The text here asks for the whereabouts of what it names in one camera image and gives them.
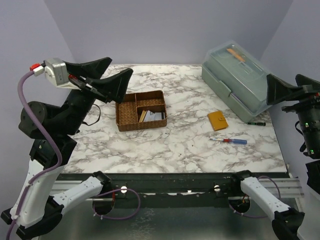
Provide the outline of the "yellow leather card holder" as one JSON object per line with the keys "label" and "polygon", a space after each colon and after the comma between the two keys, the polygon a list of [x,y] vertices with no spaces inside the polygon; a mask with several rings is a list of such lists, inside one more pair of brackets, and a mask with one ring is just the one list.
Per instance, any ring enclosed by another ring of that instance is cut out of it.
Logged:
{"label": "yellow leather card holder", "polygon": [[220,110],[209,113],[207,117],[214,131],[223,130],[229,126]]}

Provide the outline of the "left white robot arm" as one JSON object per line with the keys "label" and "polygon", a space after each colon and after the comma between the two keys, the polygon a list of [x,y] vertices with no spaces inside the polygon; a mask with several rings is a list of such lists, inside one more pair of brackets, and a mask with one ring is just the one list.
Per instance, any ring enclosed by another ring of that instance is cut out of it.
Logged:
{"label": "left white robot arm", "polygon": [[[0,217],[22,240],[51,232],[69,210],[87,199],[115,196],[111,179],[101,171],[66,191],[51,193],[77,145],[73,135],[85,123],[95,101],[120,104],[125,98],[133,70],[126,68],[105,78],[111,62],[109,57],[84,63],[49,58],[33,64],[19,80],[17,91],[23,109],[18,127],[33,144],[19,197]],[[40,75],[56,88],[70,90],[61,106],[26,100],[24,83]]]}

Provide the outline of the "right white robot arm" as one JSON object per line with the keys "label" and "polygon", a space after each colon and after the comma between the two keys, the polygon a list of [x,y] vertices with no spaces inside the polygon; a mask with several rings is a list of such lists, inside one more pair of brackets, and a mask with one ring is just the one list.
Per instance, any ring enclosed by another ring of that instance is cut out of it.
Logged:
{"label": "right white robot arm", "polygon": [[283,203],[270,193],[251,172],[235,177],[230,191],[248,195],[271,221],[273,232],[279,240],[318,240],[320,238],[320,83],[301,74],[295,76],[296,85],[289,84],[273,74],[268,74],[266,103],[270,106],[294,101],[283,106],[286,113],[298,117],[300,133],[304,139],[301,152],[311,159],[297,178],[304,193],[303,211]]}

